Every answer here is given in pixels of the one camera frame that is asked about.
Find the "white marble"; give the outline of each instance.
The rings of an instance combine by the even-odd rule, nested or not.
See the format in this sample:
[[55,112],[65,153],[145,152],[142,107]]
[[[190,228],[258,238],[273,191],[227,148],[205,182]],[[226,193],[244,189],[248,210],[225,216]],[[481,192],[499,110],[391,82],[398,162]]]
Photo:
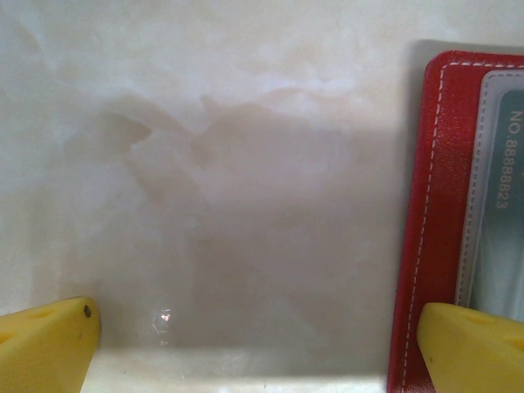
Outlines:
[[84,391],[382,391],[421,72],[524,3],[0,1],[0,312]]

